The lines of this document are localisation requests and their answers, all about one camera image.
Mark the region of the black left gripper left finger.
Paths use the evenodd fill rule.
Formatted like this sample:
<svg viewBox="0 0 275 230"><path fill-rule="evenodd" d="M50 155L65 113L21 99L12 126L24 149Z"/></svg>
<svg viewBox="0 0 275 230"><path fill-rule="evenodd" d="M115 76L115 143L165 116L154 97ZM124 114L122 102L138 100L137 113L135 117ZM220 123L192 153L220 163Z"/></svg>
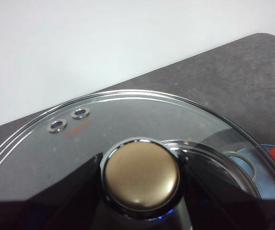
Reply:
<svg viewBox="0 0 275 230"><path fill-rule="evenodd" d="M0 230L108 230L114 224L99 190L102 153L24 201L0 201Z"/></svg>

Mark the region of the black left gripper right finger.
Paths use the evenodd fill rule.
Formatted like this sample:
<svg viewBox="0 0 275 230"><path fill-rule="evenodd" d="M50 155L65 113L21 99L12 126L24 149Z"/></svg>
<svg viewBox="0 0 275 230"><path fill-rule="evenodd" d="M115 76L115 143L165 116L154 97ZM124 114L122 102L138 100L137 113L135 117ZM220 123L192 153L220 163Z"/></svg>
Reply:
<svg viewBox="0 0 275 230"><path fill-rule="evenodd" d="M181 185L195 230L275 230L275 199L243 191L229 173L193 154L178 155Z"/></svg>

